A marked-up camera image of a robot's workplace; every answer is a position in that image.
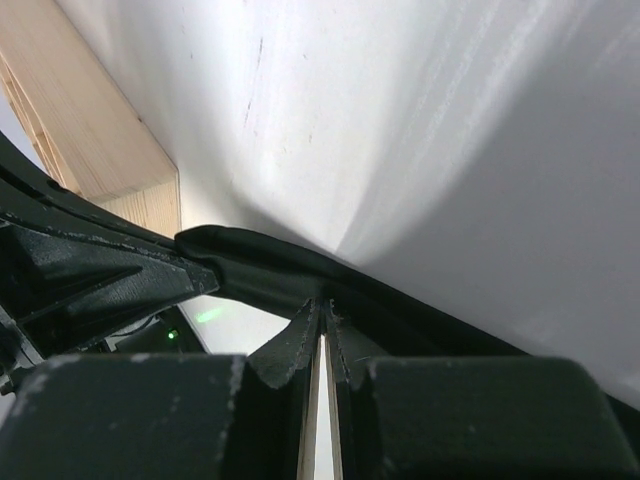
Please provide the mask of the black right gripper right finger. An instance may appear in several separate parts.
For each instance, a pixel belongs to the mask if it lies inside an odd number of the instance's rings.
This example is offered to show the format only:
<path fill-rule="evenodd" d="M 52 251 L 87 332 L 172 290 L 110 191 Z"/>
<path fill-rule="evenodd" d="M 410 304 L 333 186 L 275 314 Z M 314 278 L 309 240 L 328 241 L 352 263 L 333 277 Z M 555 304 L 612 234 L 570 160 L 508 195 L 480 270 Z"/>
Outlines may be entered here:
<path fill-rule="evenodd" d="M 361 302 L 324 302 L 332 447 L 341 479 L 396 479 L 385 455 L 369 363 L 395 348 L 385 311 Z"/>

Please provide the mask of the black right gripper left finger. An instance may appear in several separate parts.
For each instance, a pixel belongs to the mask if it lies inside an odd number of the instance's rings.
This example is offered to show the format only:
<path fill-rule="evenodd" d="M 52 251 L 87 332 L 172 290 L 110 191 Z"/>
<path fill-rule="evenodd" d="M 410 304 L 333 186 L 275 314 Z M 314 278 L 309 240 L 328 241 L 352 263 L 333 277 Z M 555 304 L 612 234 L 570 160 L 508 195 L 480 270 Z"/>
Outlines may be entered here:
<path fill-rule="evenodd" d="M 319 381 L 321 308 L 307 300 L 253 352 L 235 395 L 222 479 L 311 479 Z"/>

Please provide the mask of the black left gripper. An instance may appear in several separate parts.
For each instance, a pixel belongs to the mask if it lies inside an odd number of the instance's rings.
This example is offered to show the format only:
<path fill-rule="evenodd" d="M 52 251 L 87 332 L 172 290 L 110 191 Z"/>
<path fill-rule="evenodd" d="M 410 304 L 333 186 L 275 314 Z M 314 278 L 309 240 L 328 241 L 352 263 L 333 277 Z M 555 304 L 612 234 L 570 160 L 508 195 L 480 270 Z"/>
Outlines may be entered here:
<path fill-rule="evenodd" d="M 1 139 L 2 395 L 50 350 L 89 346 L 219 287 L 172 240 L 64 189 Z"/>

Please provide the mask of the black tie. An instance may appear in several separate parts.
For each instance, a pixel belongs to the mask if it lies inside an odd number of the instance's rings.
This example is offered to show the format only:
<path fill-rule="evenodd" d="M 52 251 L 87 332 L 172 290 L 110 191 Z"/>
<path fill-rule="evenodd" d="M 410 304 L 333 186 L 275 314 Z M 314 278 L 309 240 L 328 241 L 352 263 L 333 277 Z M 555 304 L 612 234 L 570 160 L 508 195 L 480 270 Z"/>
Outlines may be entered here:
<path fill-rule="evenodd" d="M 311 299 L 394 356 L 519 356 L 521 349 L 316 251 L 255 231 L 205 225 L 175 248 L 216 274 L 216 296 L 291 318 Z"/>

